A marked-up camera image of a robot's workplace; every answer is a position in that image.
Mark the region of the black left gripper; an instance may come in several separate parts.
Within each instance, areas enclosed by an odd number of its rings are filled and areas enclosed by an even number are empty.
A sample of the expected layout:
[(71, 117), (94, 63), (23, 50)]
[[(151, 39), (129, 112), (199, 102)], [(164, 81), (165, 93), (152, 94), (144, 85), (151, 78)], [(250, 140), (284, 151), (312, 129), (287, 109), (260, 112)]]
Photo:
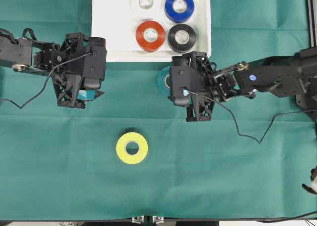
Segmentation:
[(62, 45), (56, 43), (36, 43), (40, 50), (34, 53), (33, 67), (50, 75), (57, 104), (61, 107), (85, 107), (83, 100), (94, 100), (104, 94), (100, 90), (80, 90), (83, 77), (79, 69), (71, 70), (71, 64), (89, 53), (85, 50), (90, 37), (83, 33), (66, 34)]

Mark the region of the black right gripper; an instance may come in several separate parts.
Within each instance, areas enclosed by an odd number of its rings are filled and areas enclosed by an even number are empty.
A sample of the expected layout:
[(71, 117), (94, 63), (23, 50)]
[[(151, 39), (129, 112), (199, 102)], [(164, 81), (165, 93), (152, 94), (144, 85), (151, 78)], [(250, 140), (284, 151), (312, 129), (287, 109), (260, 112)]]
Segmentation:
[(238, 94), (236, 82), (231, 74), (216, 74), (214, 62), (209, 62), (204, 52), (185, 54), (189, 66), (191, 104), (186, 108), (187, 122), (210, 121), (215, 100), (224, 102)]

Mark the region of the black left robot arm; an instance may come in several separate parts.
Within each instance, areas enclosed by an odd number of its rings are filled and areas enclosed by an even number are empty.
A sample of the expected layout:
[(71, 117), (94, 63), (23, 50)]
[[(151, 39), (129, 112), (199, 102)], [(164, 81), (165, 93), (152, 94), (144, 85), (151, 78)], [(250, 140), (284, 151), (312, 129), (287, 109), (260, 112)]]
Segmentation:
[(104, 94), (106, 41), (83, 33), (68, 33), (62, 44), (39, 41), (31, 28), (16, 38), (0, 31), (0, 65), (17, 73), (46, 77), (53, 83), (57, 104), (83, 109)]

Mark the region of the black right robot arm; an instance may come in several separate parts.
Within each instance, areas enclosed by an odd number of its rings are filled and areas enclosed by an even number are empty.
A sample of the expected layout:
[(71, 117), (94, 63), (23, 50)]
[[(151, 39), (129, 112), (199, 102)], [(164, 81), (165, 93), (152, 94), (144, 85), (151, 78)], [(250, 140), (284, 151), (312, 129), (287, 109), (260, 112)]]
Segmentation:
[(252, 62), (240, 62), (221, 70), (203, 65), (191, 77), (202, 77), (202, 83), (190, 87), (205, 92), (221, 102), (236, 96), (249, 99), (255, 92), (270, 92), (279, 98), (294, 96), (299, 108), (317, 120), (317, 49), (307, 48), (292, 56), (271, 56)]

